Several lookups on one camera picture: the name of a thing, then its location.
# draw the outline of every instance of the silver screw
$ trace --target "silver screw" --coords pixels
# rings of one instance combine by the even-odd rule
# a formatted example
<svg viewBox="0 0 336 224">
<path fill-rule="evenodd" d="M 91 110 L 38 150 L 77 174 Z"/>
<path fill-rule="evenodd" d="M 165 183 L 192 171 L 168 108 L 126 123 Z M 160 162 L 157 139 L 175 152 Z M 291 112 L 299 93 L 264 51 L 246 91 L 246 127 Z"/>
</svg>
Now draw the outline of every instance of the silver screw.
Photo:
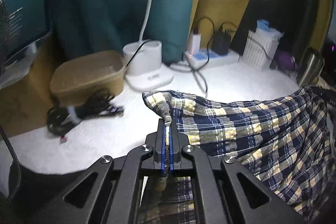
<svg viewBox="0 0 336 224">
<path fill-rule="evenodd" d="M 195 148 L 194 148 L 192 145 L 190 145 L 190 144 L 185 145 L 185 146 L 183 147 L 183 150 L 184 150 L 185 152 L 188 152 L 188 153 L 194 151 L 194 149 L 195 149 Z"/>
<path fill-rule="evenodd" d="M 100 162 L 101 162 L 102 164 L 108 164 L 111 160 L 112 160 L 112 158 L 111 158 L 110 156 L 107 156 L 107 155 L 102 156 L 102 157 L 100 158 Z"/>
<path fill-rule="evenodd" d="M 227 163 L 227 164 L 232 164 L 235 162 L 235 158 L 232 157 L 232 156 L 225 156 L 224 157 L 224 161 Z"/>
<path fill-rule="evenodd" d="M 142 147 L 141 147 L 141 150 L 143 152 L 148 152 L 152 147 L 148 144 L 143 144 Z"/>
</svg>

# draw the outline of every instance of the lamp base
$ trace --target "lamp base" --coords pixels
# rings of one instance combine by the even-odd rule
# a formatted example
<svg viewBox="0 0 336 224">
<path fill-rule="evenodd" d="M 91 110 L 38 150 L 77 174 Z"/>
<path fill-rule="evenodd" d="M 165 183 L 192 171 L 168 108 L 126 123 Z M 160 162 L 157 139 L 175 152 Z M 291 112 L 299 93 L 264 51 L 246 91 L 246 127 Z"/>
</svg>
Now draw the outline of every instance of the lamp base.
<svg viewBox="0 0 336 224">
<path fill-rule="evenodd" d="M 127 83 L 132 89 L 139 92 L 151 91 L 160 86 L 169 84 L 174 78 L 174 73 L 165 64 L 161 68 L 141 75 L 125 75 Z"/>
</svg>

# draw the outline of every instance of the white lamp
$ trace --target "white lamp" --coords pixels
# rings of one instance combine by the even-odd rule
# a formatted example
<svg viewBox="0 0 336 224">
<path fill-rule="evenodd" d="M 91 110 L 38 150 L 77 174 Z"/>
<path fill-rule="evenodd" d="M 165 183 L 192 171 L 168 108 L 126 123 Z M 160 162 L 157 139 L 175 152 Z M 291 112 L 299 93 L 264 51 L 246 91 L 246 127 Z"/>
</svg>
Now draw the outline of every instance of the white lamp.
<svg viewBox="0 0 336 224">
<path fill-rule="evenodd" d="M 140 92 L 153 90 L 173 80 L 172 70 L 162 63 L 162 43 L 160 41 L 150 41 L 144 44 L 143 41 L 151 5 L 152 0 L 148 0 L 139 41 L 127 44 L 123 48 L 125 62 L 129 62 L 137 49 L 141 47 L 130 62 L 125 76 L 129 85 Z"/>
</svg>

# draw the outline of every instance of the power adapter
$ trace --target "power adapter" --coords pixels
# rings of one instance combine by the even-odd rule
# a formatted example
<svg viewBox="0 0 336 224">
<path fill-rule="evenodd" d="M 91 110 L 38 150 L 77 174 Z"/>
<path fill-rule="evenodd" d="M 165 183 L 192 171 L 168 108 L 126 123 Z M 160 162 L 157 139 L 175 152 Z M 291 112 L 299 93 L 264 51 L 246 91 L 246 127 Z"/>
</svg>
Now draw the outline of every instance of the power adapter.
<svg viewBox="0 0 336 224">
<path fill-rule="evenodd" d="M 222 32 L 221 30 L 215 31 L 211 50 L 218 55 L 226 55 L 229 51 L 230 43 L 231 36 L 227 32 Z"/>
</svg>

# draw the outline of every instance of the checkered cloth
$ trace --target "checkered cloth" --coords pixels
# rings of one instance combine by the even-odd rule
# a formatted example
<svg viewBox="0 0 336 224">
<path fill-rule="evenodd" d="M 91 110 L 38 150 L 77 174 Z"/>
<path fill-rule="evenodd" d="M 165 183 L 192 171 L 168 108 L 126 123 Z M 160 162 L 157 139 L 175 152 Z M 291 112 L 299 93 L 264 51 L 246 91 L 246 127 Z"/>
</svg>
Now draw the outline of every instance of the checkered cloth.
<svg viewBox="0 0 336 224">
<path fill-rule="evenodd" d="M 210 156 L 230 155 L 312 220 L 335 170 L 326 103 L 310 87 L 273 101 L 213 102 L 172 90 L 145 92 L 147 107 Z M 139 223 L 195 223 L 190 178 L 149 178 Z"/>
</svg>

